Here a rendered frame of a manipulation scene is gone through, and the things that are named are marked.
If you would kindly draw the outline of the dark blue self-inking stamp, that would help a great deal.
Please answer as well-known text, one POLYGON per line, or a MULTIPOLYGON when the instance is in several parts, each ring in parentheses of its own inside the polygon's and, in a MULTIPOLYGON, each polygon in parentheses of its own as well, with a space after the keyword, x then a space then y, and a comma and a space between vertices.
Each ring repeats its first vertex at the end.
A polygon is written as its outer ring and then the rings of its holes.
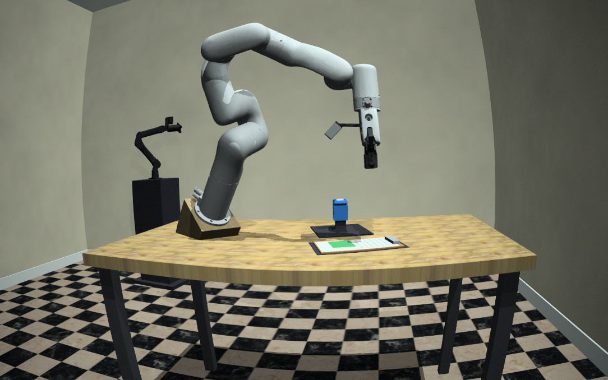
POLYGON ((333 220, 335 221, 334 232, 347 231, 348 202, 345 198, 333 199, 333 220))

